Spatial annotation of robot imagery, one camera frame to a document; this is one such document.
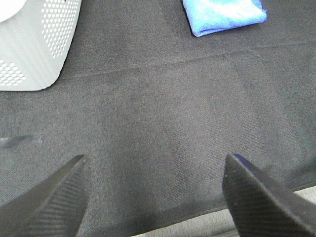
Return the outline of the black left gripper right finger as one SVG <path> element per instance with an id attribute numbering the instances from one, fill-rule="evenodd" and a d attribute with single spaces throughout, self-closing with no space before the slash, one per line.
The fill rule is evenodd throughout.
<path id="1" fill-rule="evenodd" d="M 316 206 L 239 154 L 226 156 L 222 189 L 241 237 L 314 237 Z"/>

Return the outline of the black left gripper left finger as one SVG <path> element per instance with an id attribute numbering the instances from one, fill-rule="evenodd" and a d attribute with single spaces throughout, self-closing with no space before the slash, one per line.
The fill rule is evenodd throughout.
<path id="1" fill-rule="evenodd" d="M 77 155 L 0 208 L 2 237 L 75 237 L 91 193 L 90 160 Z"/>

